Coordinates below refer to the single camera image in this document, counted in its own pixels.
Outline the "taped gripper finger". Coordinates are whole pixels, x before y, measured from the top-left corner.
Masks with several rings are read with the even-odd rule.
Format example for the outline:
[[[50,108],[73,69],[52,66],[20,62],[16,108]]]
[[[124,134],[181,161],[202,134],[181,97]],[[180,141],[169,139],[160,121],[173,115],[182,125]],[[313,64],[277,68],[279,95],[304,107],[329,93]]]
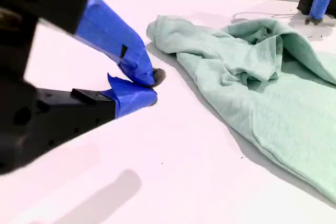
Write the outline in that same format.
[[[110,89],[104,91],[38,90],[37,156],[158,100],[152,88],[112,76],[108,76],[108,82]]]
[[[134,83],[157,86],[165,78],[140,36],[103,0],[1,0],[2,67],[24,74],[40,19],[107,55]]]
[[[314,23],[318,25],[323,22],[323,17],[328,8],[330,0],[313,0],[309,15],[305,19],[304,23],[306,25]]]

